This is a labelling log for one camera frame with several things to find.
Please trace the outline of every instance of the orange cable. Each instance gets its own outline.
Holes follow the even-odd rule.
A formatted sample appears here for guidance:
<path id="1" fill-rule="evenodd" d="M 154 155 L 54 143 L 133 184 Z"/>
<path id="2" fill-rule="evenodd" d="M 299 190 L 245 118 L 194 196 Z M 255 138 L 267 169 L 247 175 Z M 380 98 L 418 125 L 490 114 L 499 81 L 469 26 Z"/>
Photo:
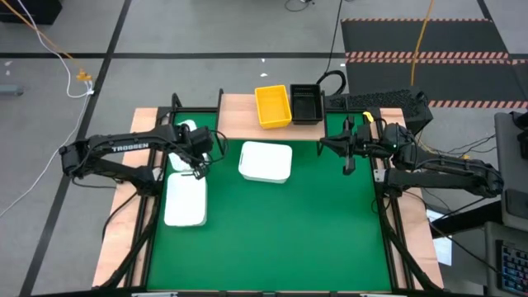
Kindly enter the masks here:
<path id="1" fill-rule="evenodd" d="M 411 67 L 411 86 L 414 86 L 414 68 L 416 67 L 416 60 L 418 58 L 418 51 L 420 50 L 420 44 L 422 43 L 423 34 L 426 31 L 427 23 L 429 22 L 429 16 L 431 15 L 432 7 L 435 5 L 435 0 L 431 0 L 429 3 L 429 10 L 427 10 L 426 19 L 423 21 L 422 31 L 420 32 L 420 37 L 418 37 L 418 42 L 416 44 L 416 49 L 414 50 L 414 55 L 412 56 L 412 67 Z"/>
<path id="2" fill-rule="evenodd" d="M 60 52 L 62 54 L 64 54 L 66 57 L 68 57 L 69 59 L 72 60 L 72 62 L 77 65 L 77 67 L 79 67 L 81 70 L 83 70 L 83 67 L 81 67 L 80 63 L 77 62 L 77 60 L 72 57 L 71 54 L 68 54 L 66 53 L 65 51 L 61 50 L 53 41 L 50 40 L 50 38 L 48 38 L 48 36 L 46 36 L 44 33 L 42 33 L 39 29 L 35 28 L 33 26 L 33 24 L 31 24 L 27 19 L 25 19 L 25 17 L 23 15 L 21 15 L 19 12 L 17 12 L 17 10 L 15 8 L 13 8 L 11 5 L 9 5 L 9 3 L 7 3 L 6 0 L 0 0 L 3 2 L 3 4 L 9 8 L 9 10 L 14 13 L 18 18 L 20 18 L 21 20 L 23 20 L 26 25 L 28 25 L 31 29 L 33 29 L 35 32 L 37 32 L 37 34 L 40 34 L 42 37 L 44 37 L 44 39 L 46 41 L 48 41 L 48 43 L 53 46 L 53 48 L 55 49 L 55 51 L 57 52 Z"/>

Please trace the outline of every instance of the white plastic bin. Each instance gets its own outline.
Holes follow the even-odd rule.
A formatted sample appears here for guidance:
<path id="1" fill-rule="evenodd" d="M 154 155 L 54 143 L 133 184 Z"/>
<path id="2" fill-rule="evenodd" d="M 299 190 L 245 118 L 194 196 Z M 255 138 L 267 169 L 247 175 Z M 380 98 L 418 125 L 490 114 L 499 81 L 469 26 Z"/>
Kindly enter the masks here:
<path id="1" fill-rule="evenodd" d="M 167 226 L 201 226 L 207 220 L 207 183 L 192 173 L 177 172 L 167 180 L 164 221 Z"/>
<path id="2" fill-rule="evenodd" d="M 238 171 L 250 181 L 285 183 L 291 174 L 292 155 L 288 145 L 247 141 L 242 145 Z"/>

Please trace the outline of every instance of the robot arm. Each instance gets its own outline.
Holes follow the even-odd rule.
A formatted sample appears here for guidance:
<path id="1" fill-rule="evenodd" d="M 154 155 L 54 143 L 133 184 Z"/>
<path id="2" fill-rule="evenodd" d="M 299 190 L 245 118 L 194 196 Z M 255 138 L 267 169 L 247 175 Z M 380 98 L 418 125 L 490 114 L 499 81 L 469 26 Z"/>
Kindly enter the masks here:
<path id="1" fill-rule="evenodd" d="M 191 165 L 197 179 L 208 172 L 208 163 L 203 154 L 213 148 L 213 140 L 207 127 L 189 131 L 187 125 L 160 125 L 149 132 L 118 135 L 94 135 L 88 139 L 59 149 L 63 172 L 69 177 L 83 178 L 97 174 L 131 182 L 140 195 L 151 196 L 161 191 L 150 168 L 128 167 L 105 160 L 108 153 L 124 153 L 138 149 L 157 149 L 176 153 L 181 160 Z"/>
<path id="2" fill-rule="evenodd" d="M 408 188 L 426 187 L 462 189 L 477 196 L 493 198 L 502 193 L 500 173 L 481 160 L 468 160 L 429 153 L 417 146 L 414 136 L 398 124 L 388 124 L 380 139 L 372 139 L 370 125 L 357 127 L 346 118 L 340 135 L 320 139 L 320 142 L 346 158 L 343 174 L 355 169 L 353 155 L 364 158 L 391 158 L 393 168 L 376 170 L 375 180 L 385 194 L 401 196 Z"/>

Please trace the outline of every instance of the green mat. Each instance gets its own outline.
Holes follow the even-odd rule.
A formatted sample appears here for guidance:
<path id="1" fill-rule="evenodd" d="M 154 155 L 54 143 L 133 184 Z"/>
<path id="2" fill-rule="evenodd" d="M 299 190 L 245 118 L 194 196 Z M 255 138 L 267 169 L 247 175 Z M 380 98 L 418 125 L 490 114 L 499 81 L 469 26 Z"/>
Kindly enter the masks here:
<path id="1" fill-rule="evenodd" d="M 328 114 L 328 133 L 344 118 Z M 216 114 L 178 113 L 176 122 L 189 119 L 215 127 Z M 369 160 L 357 158 L 345 177 L 328 148 L 318 158 L 315 142 L 281 143 L 293 149 L 291 176 L 271 184 L 242 177 L 243 141 L 229 141 L 206 177 L 204 226 L 166 226 L 163 195 L 148 290 L 390 290 Z"/>

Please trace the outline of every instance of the black keyboard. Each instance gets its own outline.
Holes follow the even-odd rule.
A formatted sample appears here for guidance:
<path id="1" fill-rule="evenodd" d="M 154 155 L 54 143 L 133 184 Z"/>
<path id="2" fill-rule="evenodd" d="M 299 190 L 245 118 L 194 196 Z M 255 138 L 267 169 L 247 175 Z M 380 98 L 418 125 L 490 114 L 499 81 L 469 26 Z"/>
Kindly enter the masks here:
<path id="1" fill-rule="evenodd" d="M 325 96 L 325 108 L 328 111 L 345 111 L 347 101 L 350 109 L 367 107 L 398 107 L 406 117 L 418 116 L 425 102 L 417 98 L 417 88 L 388 90 L 369 94 L 343 94 Z"/>
<path id="2" fill-rule="evenodd" d="M 528 296 L 528 252 L 508 247 L 502 240 L 497 240 L 497 268 L 502 274 L 497 275 L 497 286 L 501 290 L 517 295 Z"/>

